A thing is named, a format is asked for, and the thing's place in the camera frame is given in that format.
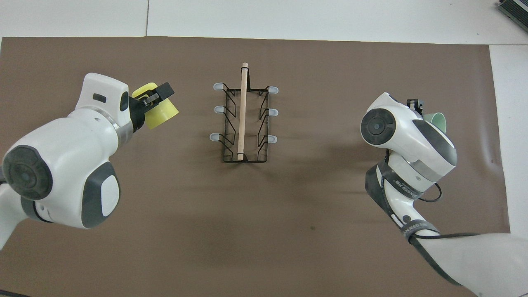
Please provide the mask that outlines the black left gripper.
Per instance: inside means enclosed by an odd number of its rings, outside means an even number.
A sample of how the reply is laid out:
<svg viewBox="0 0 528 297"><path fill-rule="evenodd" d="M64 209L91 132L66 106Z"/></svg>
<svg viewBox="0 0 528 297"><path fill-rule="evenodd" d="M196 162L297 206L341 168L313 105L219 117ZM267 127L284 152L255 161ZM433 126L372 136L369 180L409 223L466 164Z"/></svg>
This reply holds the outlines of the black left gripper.
<svg viewBox="0 0 528 297"><path fill-rule="evenodd" d="M130 119L133 125L133 133L136 133L145 122L145 108L153 108L174 94L173 88L168 82L157 86L155 83L144 85L143 101L129 97Z"/></svg>

